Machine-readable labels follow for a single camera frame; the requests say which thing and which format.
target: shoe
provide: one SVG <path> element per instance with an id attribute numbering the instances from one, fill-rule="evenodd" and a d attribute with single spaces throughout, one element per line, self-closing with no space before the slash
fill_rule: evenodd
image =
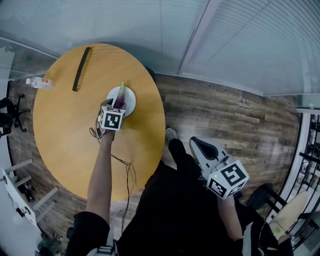
<path id="1" fill-rule="evenodd" d="M 171 127 L 165 129 L 165 137 L 169 142 L 172 139 L 178 139 L 179 140 L 177 132 Z"/>

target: person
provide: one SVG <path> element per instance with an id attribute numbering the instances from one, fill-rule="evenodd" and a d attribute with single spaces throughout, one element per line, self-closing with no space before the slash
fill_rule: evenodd
<path id="1" fill-rule="evenodd" d="M 66 256 L 86 256 L 105 246 L 110 230 L 112 192 L 111 147 L 114 132 L 101 138 L 96 163 L 90 179 L 86 209 L 76 215 L 74 230 Z M 168 148 L 176 169 L 158 164 L 141 195 L 135 216 L 114 243 L 114 251 L 127 255 L 242 255 L 243 233 L 256 220 L 252 229 L 260 232 L 255 243 L 261 248 L 272 245 L 281 255 L 290 255 L 289 237 L 281 241 L 282 249 L 268 225 L 255 210 L 240 204 L 233 196 L 225 200 L 206 190 L 198 180 L 201 168 L 186 153 L 183 143 L 172 128 L 166 129 Z M 251 255 L 260 255 L 253 246 Z"/>

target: wire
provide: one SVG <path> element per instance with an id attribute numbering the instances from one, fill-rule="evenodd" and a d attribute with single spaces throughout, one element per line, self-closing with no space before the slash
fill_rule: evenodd
<path id="1" fill-rule="evenodd" d="M 19 160 L 18 160 L 18 162 L 17 162 L 17 164 L 19 164 L 20 159 L 21 159 L 20 139 L 19 139 L 19 135 L 18 135 L 17 131 L 16 131 L 15 129 L 12 129 L 12 131 L 13 131 L 13 132 L 15 132 L 15 134 L 16 134 L 16 136 L 17 136 L 17 138 L 18 138 L 18 142 L 19 142 Z"/>
<path id="2" fill-rule="evenodd" d="M 99 144 L 101 144 L 100 142 L 100 138 L 98 137 L 97 132 L 95 131 L 95 129 L 93 129 L 92 127 L 89 128 L 89 132 L 92 135 L 92 137 L 96 138 L 96 140 L 99 142 Z M 118 160 L 120 163 L 125 165 L 125 171 L 126 171 L 126 190 L 128 192 L 128 199 L 126 202 L 126 207 L 123 210 L 123 216 L 122 216 L 122 224 L 121 224 L 121 234 L 124 232 L 124 226 L 125 226 L 125 221 L 126 221 L 126 216 L 127 216 L 127 212 L 128 212 L 128 208 L 129 208 L 129 202 L 130 202 L 130 197 L 132 194 L 132 191 L 134 190 L 135 184 L 136 184 L 136 171 L 133 168 L 132 164 L 130 162 L 124 161 L 118 157 L 116 157 L 115 155 L 111 154 L 111 156 Z M 132 188 L 131 190 L 129 190 L 129 173 L 131 172 L 131 174 L 133 175 L 133 184 L 132 184 Z"/>

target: floor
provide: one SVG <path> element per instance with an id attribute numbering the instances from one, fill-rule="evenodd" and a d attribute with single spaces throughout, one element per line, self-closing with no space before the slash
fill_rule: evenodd
<path id="1" fill-rule="evenodd" d="M 156 85 L 163 101 L 166 125 L 176 129 L 187 152 L 190 152 L 191 136 L 208 137 L 221 143 L 229 154 L 241 161 L 250 176 L 242 190 L 242 202 L 265 182 L 273 183 L 275 191 L 280 190 L 293 157 L 299 129 L 295 97 L 260 97 L 222 85 L 166 75 L 157 75 Z M 34 163 L 19 171 L 18 175 L 32 176 L 36 198 L 41 198 L 54 186 L 59 187 L 56 206 L 39 226 L 49 235 L 56 231 L 65 237 L 67 229 L 73 225 L 74 215 L 85 209 L 86 200 L 62 187 L 41 159 L 32 118 L 36 92 L 34 88 L 21 85 L 10 88 L 10 98 L 16 102 L 19 94 L 24 93 L 21 107 L 31 109 L 31 113 L 22 117 L 27 132 L 22 133 L 16 128 L 16 133 L 11 133 L 12 158 L 15 164 L 19 158 L 20 161 L 33 158 Z M 175 166 L 167 145 L 162 160 Z M 130 199 L 126 224 L 135 215 L 140 195 L 141 191 Z M 111 215 L 124 209 L 125 205 L 126 200 L 112 203 Z M 265 215 L 267 211 L 268 208 L 264 208 L 260 214 Z M 116 238 L 121 234 L 121 218 L 118 213 L 115 218 Z"/>

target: office chair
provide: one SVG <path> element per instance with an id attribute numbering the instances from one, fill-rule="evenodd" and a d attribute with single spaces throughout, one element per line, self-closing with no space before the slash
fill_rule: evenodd
<path id="1" fill-rule="evenodd" d="M 14 105 L 12 101 L 6 97 L 0 100 L 0 109 L 4 109 L 5 107 L 7 108 L 7 113 L 0 113 L 0 128 L 3 128 L 3 133 L 1 132 L 0 137 L 11 133 L 11 126 L 13 124 L 14 127 L 20 127 L 23 133 L 27 131 L 26 128 L 22 127 L 19 118 L 23 113 L 30 112 L 30 109 L 19 112 L 20 99 L 24 96 L 24 94 L 19 96 L 17 105 Z"/>

